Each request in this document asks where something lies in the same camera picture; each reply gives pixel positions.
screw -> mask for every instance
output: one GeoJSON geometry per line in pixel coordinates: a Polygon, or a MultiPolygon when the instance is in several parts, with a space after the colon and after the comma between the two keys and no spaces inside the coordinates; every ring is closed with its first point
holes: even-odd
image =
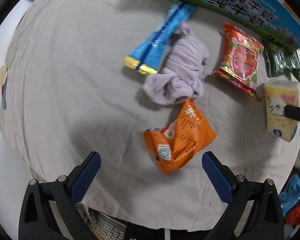
{"type": "Polygon", "coordinates": [[[238,175],[237,180],[243,182],[246,178],[243,175],[238,175]]]}
{"type": "Polygon", "coordinates": [[[274,182],[273,182],[272,179],[267,179],[267,183],[268,183],[269,185],[273,185],[273,184],[274,184],[274,182]]]}
{"type": "Polygon", "coordinates": [[[29,181],[29,184],[31,185],[31,186],[33,186],[34,184],[36,184],[37,183],[37,180],[36,179],[31,179],[31,181],[29,181]]]}
{"type": "Polygon", "coordinates": [[[66,179],[67,179],[67,176],[66,176],[66,175],[61,175],[61,176],[59,176],[58,181],[63,182],[63,181],[65,181],[66,179]]]}

table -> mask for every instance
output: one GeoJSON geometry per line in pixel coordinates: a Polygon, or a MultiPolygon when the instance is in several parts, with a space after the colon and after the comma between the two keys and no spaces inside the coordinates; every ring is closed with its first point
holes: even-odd
{"type": "MultiPolygon", "coordinates": [[[[267,133],[264,101],[211,74],[221,60],[225,21],[259,37],[198,8],[189,25],[210,59],[204,66],[205,94],[195,102],[218,136],[183,168],[163,175],[142,135],[171,123],[180,106],[152,103],[142,91],[145,76],[122,61],[161,24],[171,3],[35,0],[8,49],[1,129],[47,181],[70,173],[90,151],[99,152],[101,169],[84,198],[91,208],[149,228],[207,230],[226,204],[201,167],[203,152],[211,150],[250,181],[272,178],[280,190],[300,148],[300,125],[291,143],[267,133]]],[[[260,95],[268,80],[260,57],[260,95]]]]}

crumpled orange bag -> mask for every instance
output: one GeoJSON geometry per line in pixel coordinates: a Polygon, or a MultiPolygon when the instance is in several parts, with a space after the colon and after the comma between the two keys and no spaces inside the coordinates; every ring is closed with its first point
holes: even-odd
{"type": "Polygon", "coordinates": [[[178,118],[162,129],[149,129],[144,138],[164,174],[183,167],[217,136],[192,99],[184,102],[178,118]]]}

lavender towel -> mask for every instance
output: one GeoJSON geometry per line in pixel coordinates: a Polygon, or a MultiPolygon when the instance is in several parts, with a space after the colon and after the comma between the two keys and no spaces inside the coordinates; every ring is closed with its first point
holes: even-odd
{"type": "Polygon", "coordinates": [[[203,95],[202,64],[209,57],[208,49],[185,22],[180,23],[180,36],[162,73],[150,74],[143,85],[152,101],[162,106],[203,95]]]}

cartoon illustration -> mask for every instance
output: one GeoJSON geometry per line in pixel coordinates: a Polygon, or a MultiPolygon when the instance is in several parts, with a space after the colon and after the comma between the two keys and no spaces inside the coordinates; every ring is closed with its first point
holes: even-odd
{"type": "Polygon", "coordinates": [[[192,107],[189,107],[186,111],[186,114],[189,114],[190,117],[196,117],[194,114],[194,109],[192,107]]]}
{"type": "Polygon", "coordinates": [[[287,105],[281,97],[268,97],[271,113],[277,116],[283,116],[284,107],[287,105]]]}

